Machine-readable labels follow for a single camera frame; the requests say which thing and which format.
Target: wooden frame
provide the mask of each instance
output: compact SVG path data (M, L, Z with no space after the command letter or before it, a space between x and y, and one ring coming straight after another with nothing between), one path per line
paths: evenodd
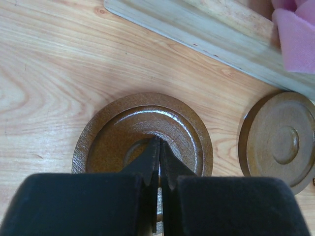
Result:
M276 26L238 1L105 0L105 7L262 81L315 100L315 76L285 71Z

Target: pink towel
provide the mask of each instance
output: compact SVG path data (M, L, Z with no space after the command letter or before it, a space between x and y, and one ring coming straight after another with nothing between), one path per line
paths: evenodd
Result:
M315 73L315 0L272 0L284 68Z

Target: wooden table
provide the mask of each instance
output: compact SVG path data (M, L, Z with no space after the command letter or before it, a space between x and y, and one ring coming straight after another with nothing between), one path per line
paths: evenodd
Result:
M213 175L242 176L244 116L277 90L110 14L102 0L2 0L0 42L0 220L25 177L70 172L90 118L136 92L191 106L212 139ZM315 187L297 200L315 235Z

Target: brown plate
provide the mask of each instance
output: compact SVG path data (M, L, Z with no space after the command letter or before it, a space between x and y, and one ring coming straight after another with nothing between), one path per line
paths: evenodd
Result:
M315 176L315 106L305 96L284 92L260 100L248 113L239 138L246 176L277 177L294 194Z
M204 123L185 103L159 93L126 96L100 110L79 138L72 172L119 172L154 135L196 174L211 175L212 144Z

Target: pink cloth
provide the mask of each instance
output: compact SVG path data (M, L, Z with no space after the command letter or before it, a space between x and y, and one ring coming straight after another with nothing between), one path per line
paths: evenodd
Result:
M315 73L315 0L272 0L284 68Z

